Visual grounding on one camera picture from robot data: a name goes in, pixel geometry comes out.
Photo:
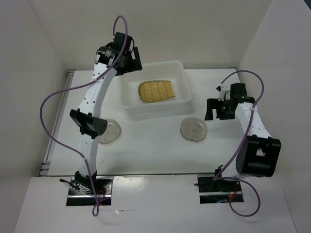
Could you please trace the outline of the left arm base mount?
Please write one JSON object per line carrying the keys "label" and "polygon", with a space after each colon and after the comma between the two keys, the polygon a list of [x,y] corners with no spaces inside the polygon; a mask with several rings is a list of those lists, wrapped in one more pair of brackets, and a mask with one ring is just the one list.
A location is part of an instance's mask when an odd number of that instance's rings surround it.
{"label": "left arm base mount", "polygon": [[[74,178],[70,181],[59,179],[60,182],[69,185],[66,206],[93,206],[96,204],[94,193],[90,188],[84,187],[75,182]],[[95,182],[95,192],[99,199],[100,206],[111,205],[113,178],[97,177]]]}

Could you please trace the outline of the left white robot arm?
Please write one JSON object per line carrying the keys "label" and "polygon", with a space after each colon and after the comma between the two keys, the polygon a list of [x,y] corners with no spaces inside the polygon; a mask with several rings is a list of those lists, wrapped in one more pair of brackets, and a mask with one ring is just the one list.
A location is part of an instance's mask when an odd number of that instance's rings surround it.
{"label": "left white robot arm", "polygon": [[138,48],[131,36],[115,33],[113,42],[100,47],[95,56],[92,84],[77,109],[70,111],[71,119],[81,133],[81,154],[85,162],[75,172],[74,180],[86,194],[97,189],[96,156],[99,137],[108,127],[102,119],[101,107],[112,79],[125,73],[142,70]]}

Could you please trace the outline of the bamboo woven tray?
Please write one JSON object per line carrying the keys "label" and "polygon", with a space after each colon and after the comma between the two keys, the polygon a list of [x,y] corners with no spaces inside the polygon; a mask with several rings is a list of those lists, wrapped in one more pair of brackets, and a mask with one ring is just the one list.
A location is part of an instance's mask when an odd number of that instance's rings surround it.
{"label": "bamboo woven tray", "polygon": [[167,80],[152,80],[140,83],[138,95],[144,103],[161,102],[175,98],[172,82]]}

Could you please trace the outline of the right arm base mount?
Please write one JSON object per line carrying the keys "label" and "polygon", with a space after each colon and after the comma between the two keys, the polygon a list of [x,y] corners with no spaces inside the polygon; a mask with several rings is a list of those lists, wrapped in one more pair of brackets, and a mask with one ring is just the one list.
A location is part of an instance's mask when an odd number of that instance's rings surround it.
{"label": "right arm base mount", "polygon": [[242,188],[237,181],[214,181],[213,174],[198,174],[197,182],[199,199],[201,204],[216,204],[232,202],[244,202]]}

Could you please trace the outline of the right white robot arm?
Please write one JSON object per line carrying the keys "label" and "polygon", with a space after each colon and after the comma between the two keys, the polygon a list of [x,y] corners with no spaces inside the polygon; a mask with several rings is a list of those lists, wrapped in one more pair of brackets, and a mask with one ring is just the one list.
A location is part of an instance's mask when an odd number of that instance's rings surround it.
{"label": "right white robot arm", "polygon": [[206,120],[237,119],[243,130],[242,141],[233,158],[215,170],[214,188],[223,191],[230,185],[230,178],[272,177],[281,149],[281,141],[266,130],[258,113],[254,97],[247,94],[243,83],[216,88],[219,97],[207,99]]}

